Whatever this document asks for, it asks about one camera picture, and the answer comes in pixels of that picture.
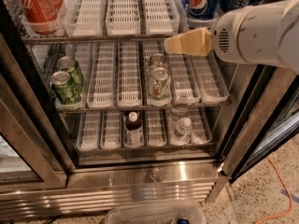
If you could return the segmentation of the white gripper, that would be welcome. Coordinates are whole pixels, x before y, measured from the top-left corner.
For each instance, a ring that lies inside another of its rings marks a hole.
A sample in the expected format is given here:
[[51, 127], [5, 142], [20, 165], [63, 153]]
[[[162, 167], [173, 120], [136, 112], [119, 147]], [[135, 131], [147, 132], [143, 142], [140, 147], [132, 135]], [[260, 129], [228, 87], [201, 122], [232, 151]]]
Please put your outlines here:
[[235, 9], [221, 16], [213, 28], [173, 35], [164, 41], [168, 54], [207, 56], [213, 49], [227, 63], [266, 64], [285, 67], [278, 56], [280, 25], [290, 0]]

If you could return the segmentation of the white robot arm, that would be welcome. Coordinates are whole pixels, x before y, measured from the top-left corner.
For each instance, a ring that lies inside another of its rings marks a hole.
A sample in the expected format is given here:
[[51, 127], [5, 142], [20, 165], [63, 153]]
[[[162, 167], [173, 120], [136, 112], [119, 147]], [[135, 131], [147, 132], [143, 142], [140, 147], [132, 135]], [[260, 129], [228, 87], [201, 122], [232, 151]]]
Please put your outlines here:
[[299, 0], [229, 11], [210, 29], [168, 37], [164, 50], [201, 57], [214, 51], [227, 63], [264, 64], [299, 74]]

